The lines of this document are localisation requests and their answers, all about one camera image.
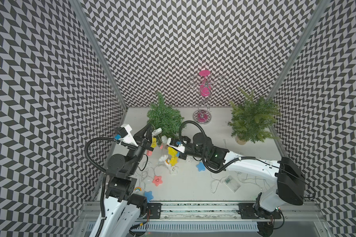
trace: blue star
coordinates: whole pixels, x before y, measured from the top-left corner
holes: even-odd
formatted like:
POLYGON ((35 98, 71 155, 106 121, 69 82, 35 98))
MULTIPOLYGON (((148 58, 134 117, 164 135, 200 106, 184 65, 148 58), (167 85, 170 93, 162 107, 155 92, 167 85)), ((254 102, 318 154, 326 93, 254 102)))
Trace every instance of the blue star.
POLYGON ((147 197, 147 202, 149 203, 150 200, 152 200, 154 197, 152 195, 152 191, 149 192, 144 192, 144 196, 147 197))
POLYGON ((200 162, 199 164, 196 165, 196 167, 198 168, 198 171, 205 171, 206 168, 204 167, 204 164, 202 162, 200 162))

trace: wire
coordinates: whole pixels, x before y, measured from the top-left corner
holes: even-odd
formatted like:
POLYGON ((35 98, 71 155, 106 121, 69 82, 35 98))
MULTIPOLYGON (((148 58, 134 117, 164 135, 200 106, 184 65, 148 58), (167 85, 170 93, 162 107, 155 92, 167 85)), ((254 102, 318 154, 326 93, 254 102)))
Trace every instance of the wire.
POLYGON ((140 178, 137 178, 138 182, 139 182, 139 187, 141 187, 142 189, 145 189, 146 187, 146 183, 144 182, 144 180, 149 177, 151 178, 152 180, 154 179, 154 177, 156 176, 156 171, 155 169, 157 167, 160 167, 160 166, 163 166, 165 168, 167 168, 165 165, 157 165, 156 167, 148 167, 146 168, 145 170, 143 169, 143 171, 141 171, 141 174, 139 174, 137 171, 136 171, 136 174, 140 177, 140 178), (152 170, 153 172, 153 177, 149 176, 149 170, 152 170))
POLYGON ((306 183, 306 184, 307 184, 307 186, 309 186, 310 189, 314 192, 314 195, 311 196, 311 197, 305 197, 305 198, 314 198, 314 197, 317 195, 317 191, 315 191, 315 189, 314 189, 313 187, 311 187, 308 183, 306 183))
POLYGON ((96 161, 94 161, 90 155, 88 154, 88 148, 90 147, 91 143, 95 142, 95 141, 99 141, 99 140, 105 140, 105 141, 116 141, 114 138, 109 138, 109 137, 97 137, 97 138, 93 138, 91 140, 89 140, 85 146, 84 146, 84 154, 86 156, 86 159, 88 159, 89 162, 91 162, 91 164, 93 164, 96 168, 98 168, 101 172, 105 172, 106 169, 103 168, 101 165, 99 165, 96 161))
POLYGON ((211 178, 213 179, 213 180, 211 181, 211 183, 210 183, 211 192, 212 192, 212 193, 215 193, 215 192, 218 190, 219 184, 222 182, 223 179, 227 178, 227 176, 224 176, 224 177, 221 178, 221 179, 216 179, 216 178, 212 177, 212 173, 210 173, 210 176, 211 176, 211 178), (218 182, 218 184, 217 184, 217 186, 216 186, 216 188, 215 188, 215 191, 212 191, 212 183, 215 182, 215 181, 219 181, 219 182, 218 182))
MULTIPOLYGON (((264 163, 264 164, 266 164, 266 165, 270 165, 270 164, 268 164, 268 163, 266 163, 266 162, 263 162, 262 160, 259 160, 259 159, 256 159, 256 160, 258 160, 258 161, 260 161, 260 162, 262 162, 262 163, 264 163)), ((310 189, 314 192, 314 195, 311 196, 311 197, 304 197, 304 198, 314 198, 314 197, 316 196, 317 192, 315 191, 315 189, 314 189, 313 187, 311 187, 308 183, 306 183, 306 181, 303 181, 302 179, 299 179, 299 178, 298 178, 297 176, 295 176, 294 174, 292 174, 292 173, 290 173, 290 172, 287 172, 286 170, 284 170, 284 169, 282 169, 282 168, 280 168, 280 167, 277 167, 277 166, 274 166, 274 165, 271 165, 271 166, 274 167, 274 168, 280 169, 280 170, 282 170, 282 171, 285 171, 285 172, 288 173, 289 175, 295 177, 295 178, 298 179, 299 181, 301 181, 301 182, 303 182, 304 184, 306 184, 307 186, 309 186, 310 189)))
POLYGON ((150 218, 150 209, 149 209, 149 215, 148 215, 148 218, 147 218, 147 223, 150 221, 149 218, 150 218))
POLYGON ((159 140, 161 141, 161 144, 162 144, 162 139, 159 134, 157 134, 157 137, 159 138, 159 140))
POLYGON ((104 193, 105 193, 105 180, 106 179, 107 179, 107 176, 104 175, 103 180, 102 180, 102 190, 101 190, 101 195, 100 195, 100 213, 102 215, 102 218, 100 219, 99 227, 98 227, 98 230, 96 231, 95 237, 100 236, 100 233, 102 232, 102 228, 103 228, 104 221, 105 221, 104 193))
POLYGON ((144 168, 143 168, 143 169, 140 169, 140 167, 138 166, 138 169, 139 169, 140 171, 143 171, 143 170, 145 169, 145 167, 147 166, 147 163, 148 163, 148 161, 149 161, 149 157, 148 157, 148 155, 147 155, 147 154, 144 154, 144 155, 146 155, 146 156, 147 156, 147 162, 145 162, 145 166, 144 166, 144 168))
POLYGON ((123 141, 116 140, 116 139, 114 139, 114 140, 115 140, 115 142, 116 142, 117 144, 120 144, 120 145, 122 145, 122 146, 125 146, 125 147, 128 148, 129 150, 137 150, 137 146, 135 146, 135 145, 128 144, 128 143, 125 143, 125 142, 123 142, 123 141))
POLYGON ((274 228, 274 224, 275 224, 275 222, 276 222, 276 219, 274 218, 273 219, 273 229, 279 229, 279 228, 281 228, 281 227, 283 227, 284 226, 284 224, 285 224, 285 217, 284 217, 284 215, 282 214, 282 211, 281 211, 281 209, 278 209, 278 212, 281 214, 281 216, 282 216, 282 224, 279 226, 279 227, 277 227, 277 228, 274 228))
POLYGON ((242 173, 241 173, 241 172, 236 172, 236 173, 237 173, 237 179, 239 180, 239 182, 241 182, 241 183, 251 183, 251 184, 255 184, 255 185, 257 185, 257 186, 261 189, 261 191, 263 191, 263 188, 262 188, 260 185, 257 184, 257 180, 263 180, 263 181, 264 181, 264 186, 265 186, 265 182, 266 182, 265 179, 258 179, 256 176, 255 176, 255 178, 248 178, 248 174, 247 174, 247 176, 246 176, 245 179, 241 179, 241 178, 239 177, 239 175, 242 174, 242 173), (254 180, 254 183, 253 183, 253 182, 245 182, 246 180, 250 180, 250 179, 254 180))

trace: chevron patterned wall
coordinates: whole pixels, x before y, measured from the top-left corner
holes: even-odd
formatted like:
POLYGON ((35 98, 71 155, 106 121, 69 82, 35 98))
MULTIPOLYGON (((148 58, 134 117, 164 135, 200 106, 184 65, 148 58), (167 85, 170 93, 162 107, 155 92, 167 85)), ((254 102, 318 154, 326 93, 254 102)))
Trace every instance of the chevron patterned wall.
POLYGON ((276 130, 336 236, 356 236, 356 1, 332 1, 275 98, 276 130))
POLYGON ((0 0, 0 237, 68 236, 122 113, 67 0, 0 0))
POLYGON ((81 0, 127 106, 155 91, 174 106, 202 100, 189 89, 202 69, 227 78, 212 106, 241 102, 237 87, 266 96, 318 0, 81 0))

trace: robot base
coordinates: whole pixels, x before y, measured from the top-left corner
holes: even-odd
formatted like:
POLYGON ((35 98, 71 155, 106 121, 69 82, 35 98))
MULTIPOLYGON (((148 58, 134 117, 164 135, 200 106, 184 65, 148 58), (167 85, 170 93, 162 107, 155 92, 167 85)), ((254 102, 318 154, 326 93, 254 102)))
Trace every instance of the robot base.
POLYGON ((239 214, 242 219, 281 219, 281 214, 275 209, 272 212, 266 211, 260 207, 260 193, 255 203, 239 203, 239 214))
POLYGON ((147 206, 147 214, 149 215, 149 219, 159 219, 161 216, 161 203, 148 203, 147 206))

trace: metal jewelry holder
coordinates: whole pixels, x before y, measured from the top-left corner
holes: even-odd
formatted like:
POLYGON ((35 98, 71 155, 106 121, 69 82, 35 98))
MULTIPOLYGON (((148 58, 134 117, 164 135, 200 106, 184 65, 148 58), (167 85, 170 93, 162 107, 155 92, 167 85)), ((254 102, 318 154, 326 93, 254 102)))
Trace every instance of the metal jewelry holder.
POLYGON ((211 74, 207 76, 191 76, 190 77, 190 89, 196 89, 197 86, 199 86, 199 93, 202 95, 204 98, 202 102, 198 104, 198 109, 194 112, 192 115, 192 118, 194 121, 200 123, 200 124, 208 124, 211 121, 211 113, 209 112, 210 106, 209 106, 209 100, 212 97, 212 89, 213 88, 224 88, 224 81, 225 77, 224 76, 218 76, 215 81, 211 81, 211 74), (213 85, 215 83, 219 83, 218 87, 214 87, 213 85), (199 107, 201 105, 206 104, 206 110, 200 109, 199 107))

